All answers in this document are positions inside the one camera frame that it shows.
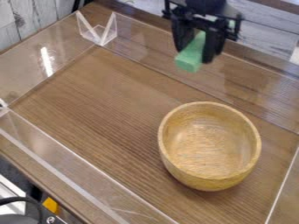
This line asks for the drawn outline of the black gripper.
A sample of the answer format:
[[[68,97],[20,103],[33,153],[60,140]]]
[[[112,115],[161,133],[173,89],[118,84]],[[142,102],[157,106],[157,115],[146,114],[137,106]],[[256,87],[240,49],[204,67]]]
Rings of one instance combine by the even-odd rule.
[[[228,0],[162,0],[162,16],[172,21],[172,41],[180,52],[193,40],[193,30],[204,30],[201,62],[220,55],[225,38],[236,41],[244,16]]]

